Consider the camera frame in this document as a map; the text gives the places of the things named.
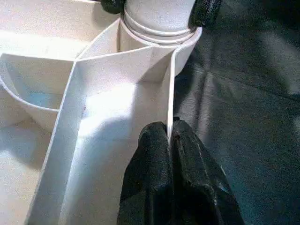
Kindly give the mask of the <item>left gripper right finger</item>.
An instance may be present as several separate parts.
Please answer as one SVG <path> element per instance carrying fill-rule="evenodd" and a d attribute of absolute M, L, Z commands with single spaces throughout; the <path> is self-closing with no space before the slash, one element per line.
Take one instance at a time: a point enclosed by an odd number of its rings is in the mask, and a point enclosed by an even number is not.
<path fill-rule="evenodd" d="M 173 123 L 172 165 L 178 225 L 244 224 L 221 166 L 183 120 Z"/>

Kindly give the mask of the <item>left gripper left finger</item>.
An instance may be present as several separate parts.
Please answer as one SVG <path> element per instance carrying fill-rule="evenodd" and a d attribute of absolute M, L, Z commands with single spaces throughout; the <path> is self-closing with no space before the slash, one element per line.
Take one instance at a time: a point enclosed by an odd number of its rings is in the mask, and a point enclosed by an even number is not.
<path fill-rule="evenodd" d="M 119 225 L 172 224 L 173 179 L 164 123 L 141 130 L 124 173 L 119 206 Z"/>

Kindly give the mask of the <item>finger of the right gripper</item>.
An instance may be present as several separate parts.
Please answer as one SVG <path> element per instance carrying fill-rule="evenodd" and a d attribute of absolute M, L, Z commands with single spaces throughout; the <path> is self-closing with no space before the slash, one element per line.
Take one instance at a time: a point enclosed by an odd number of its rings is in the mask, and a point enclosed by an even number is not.
<path fill-rule="evenodd" d="M 101 0 L 103 9 L 110 14 L 120 14 L 124 12 L 126 0 Z"/>
<path fill-rule="evenodd" d="M 211 26 L 219 14 L 221 3 L 221 0 L 196 0 L 190 15 L 190 25 Z"/>

